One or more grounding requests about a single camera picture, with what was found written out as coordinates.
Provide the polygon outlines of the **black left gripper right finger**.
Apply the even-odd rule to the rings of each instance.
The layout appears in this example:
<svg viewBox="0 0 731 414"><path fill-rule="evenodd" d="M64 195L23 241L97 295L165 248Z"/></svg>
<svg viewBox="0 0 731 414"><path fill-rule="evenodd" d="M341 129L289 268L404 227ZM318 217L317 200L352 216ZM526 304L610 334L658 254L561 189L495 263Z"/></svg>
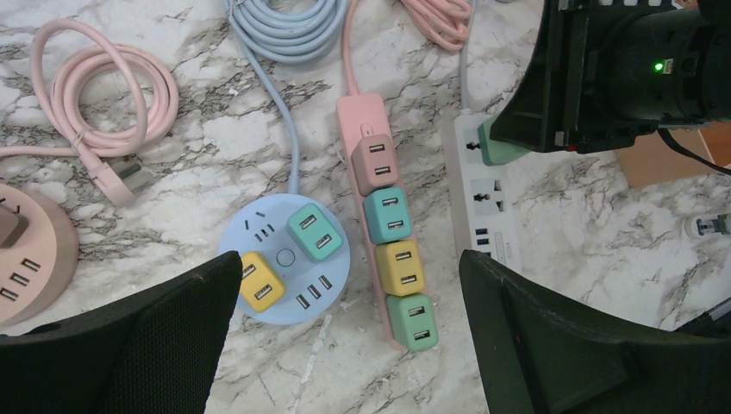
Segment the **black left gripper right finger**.
<svg viewBox="0 0 731 414"><path fill-rule="evenodd" d="M466 250L459 277L492 413L727 413L730 303L673 331L632 323Z"/></svg>

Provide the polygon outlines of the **teal plug adapter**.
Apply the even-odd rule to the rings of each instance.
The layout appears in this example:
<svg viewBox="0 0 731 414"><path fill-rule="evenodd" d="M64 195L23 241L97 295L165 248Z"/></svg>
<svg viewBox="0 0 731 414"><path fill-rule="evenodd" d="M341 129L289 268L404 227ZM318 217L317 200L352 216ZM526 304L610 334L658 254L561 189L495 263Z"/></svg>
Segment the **teal plug adapter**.
<svg viewBox="0 0 731 414"><path fill-rule="evenodd" d="M363 209L370 241L374 245L412 236L412 221L402 187L392 186L374 191L363 200Z"/></svg>
<svg viewBox="0 0 731 414"><path fill-rule="evenodd" d="M286 230L313 262L325 261L343 245L339 231L314 203L294 212L286 222Z"/></svg>

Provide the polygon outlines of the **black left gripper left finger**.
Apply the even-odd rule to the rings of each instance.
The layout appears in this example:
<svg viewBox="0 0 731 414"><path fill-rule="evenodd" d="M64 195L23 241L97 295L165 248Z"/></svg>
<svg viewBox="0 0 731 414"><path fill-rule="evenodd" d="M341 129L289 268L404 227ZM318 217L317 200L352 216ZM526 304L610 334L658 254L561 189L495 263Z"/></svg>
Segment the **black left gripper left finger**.
<svg viewBox="0 0 731 414"><path fill-rule="evenodd" d="M95 310L3 336L2 412L204 412L241 275L229 251Z"/></svg>

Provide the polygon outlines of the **pink brown plug adapter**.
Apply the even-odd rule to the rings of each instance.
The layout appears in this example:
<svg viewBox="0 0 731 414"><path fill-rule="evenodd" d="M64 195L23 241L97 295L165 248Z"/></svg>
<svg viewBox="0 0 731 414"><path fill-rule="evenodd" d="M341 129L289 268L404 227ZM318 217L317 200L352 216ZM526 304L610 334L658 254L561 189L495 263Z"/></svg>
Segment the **pink brown plug adapter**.
<svg viewBox="0 0 731 414"><path fill-rule="evenodd" d="M28 229L29 220L21 213L19 205L1 199L1 248L11 248Z"/></svg>

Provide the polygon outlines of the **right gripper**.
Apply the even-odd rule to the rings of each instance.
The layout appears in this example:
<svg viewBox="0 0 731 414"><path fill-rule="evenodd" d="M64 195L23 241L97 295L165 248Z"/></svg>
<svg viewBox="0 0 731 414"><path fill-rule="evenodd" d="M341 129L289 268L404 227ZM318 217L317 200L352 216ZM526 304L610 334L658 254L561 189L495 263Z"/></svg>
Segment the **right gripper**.
<svg viewBox="0 0 731 414"><path fill-rule="evenodd" d="M572 56L572 2L545 1L527 70L490 128L493 141L536 153L569 149L566 88ZM586 1L587 114L580 154L631 147L658 129L730 119L730 3Z"/></svg>

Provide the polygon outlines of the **green plug adapter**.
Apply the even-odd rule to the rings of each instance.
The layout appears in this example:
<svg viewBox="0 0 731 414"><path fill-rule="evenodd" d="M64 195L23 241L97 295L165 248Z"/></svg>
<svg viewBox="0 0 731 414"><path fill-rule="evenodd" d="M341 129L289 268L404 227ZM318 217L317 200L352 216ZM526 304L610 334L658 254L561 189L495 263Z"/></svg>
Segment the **green plug adapter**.
<svg viewBox="0 0 731 414"><path fill-rule="evenodd" d="M433 304L428 295L389 295L386 305L391 331L397 343L411 352L426 350L438 344L439 333Z"/></svg>
<svg viewBox="0 0 731 414"><path fill-rule="evenodd" d="M491 116L478 127L478 139L482 161L486 166L503 166L530 153L529 150L490 138L490 129L497 119Z"/></svg>

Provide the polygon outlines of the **yellow plug adapter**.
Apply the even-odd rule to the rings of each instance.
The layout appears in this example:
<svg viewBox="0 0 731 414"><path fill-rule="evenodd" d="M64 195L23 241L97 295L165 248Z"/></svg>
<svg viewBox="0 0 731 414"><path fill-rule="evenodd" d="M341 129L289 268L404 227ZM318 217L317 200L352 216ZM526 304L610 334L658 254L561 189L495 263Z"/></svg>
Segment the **yellow plug adapter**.
<svg viewBox="0 0 731 414"><path fill-rule="evenodd" d="M413 240L377 245L375 259L383 290L387 294L404 297L424 289L422 261Z"/></svg>
<svg viewBox="0 0 731 414"><path fill-rule="evenodd" d="M265 312L285 295L284 282L261 253L244 253L241 264L239 294L253 311Z"/></svg>

